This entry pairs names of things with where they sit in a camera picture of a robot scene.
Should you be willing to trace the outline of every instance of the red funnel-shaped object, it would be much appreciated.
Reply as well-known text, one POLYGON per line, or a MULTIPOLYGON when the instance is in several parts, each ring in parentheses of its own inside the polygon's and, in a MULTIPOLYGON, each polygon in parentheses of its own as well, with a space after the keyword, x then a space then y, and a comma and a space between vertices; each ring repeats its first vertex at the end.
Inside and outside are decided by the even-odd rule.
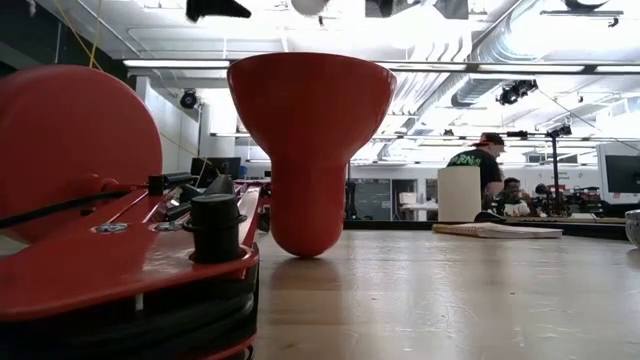
POLYGON ((322 254, 342 232, 347 161, 380 126, 395 77, 315 53, 246 58, 227 77, 243 124, 271 158, 275 241, 300 257, 322 254))

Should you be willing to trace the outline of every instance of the spotlight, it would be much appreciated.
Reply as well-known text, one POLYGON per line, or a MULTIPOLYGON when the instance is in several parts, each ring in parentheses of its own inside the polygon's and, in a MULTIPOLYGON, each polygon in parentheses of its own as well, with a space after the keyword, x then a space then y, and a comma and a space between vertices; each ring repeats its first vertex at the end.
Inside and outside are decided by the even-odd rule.
POLYGON ((571 136, 573 132, 571 131, 571 125, 563 124, 559 128, 551 131, 547 131, 547 136, 550 138, 558 138, 560 136, 571 136))
POLYGON ((502 93, 496 97, 500 105, 513 105, 518 100, 538 90, 538 82, 535 80, 517 80, 502 87, 502 93))
POLYGON ((187 18, 197 22, 205 16, 250 18, 251 11, 235 0, 187 0, 187 18))
POLYGON ((194 89, 188 89, 184 91, 184 94, 180 98, 180 106, 185 109, 191 110, 198 104, 198 97, 194 89))

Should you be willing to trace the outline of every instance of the notebook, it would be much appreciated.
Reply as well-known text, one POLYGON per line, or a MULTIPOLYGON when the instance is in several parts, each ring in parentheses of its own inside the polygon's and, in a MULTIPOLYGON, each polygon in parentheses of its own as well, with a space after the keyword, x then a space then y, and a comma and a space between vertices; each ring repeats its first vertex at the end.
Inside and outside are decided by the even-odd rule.
POLYGON ((562 237, 560 229, 506 226, 494 223, 462 225, 433 225, 433 231, 441 234, 464 235, 493 239, 557 239, 562 237))

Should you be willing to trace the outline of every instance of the person sitting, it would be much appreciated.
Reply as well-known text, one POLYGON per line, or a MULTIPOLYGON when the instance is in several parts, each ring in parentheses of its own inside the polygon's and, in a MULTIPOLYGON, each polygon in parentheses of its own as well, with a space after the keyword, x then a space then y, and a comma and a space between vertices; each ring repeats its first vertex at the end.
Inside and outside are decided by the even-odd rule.
POLYGON ((523 195, 520 189, 520 180, 512 177, 504 180, 504 190, 500 193, 504 202, 504 216, 518 217, 531 213, 523 195))

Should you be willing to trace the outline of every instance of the black cylindrical knob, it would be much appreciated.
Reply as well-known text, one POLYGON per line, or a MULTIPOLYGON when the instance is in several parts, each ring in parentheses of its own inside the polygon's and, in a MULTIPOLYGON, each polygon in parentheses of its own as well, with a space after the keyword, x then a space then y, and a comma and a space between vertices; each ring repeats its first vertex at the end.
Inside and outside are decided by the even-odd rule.
POLYGON ((228 194, 196 196, 191 200, 191 219, 184 225, 193 233, 197 263, 215 264, 240 256, 238 224, 246 219, 236 197, 228 194))

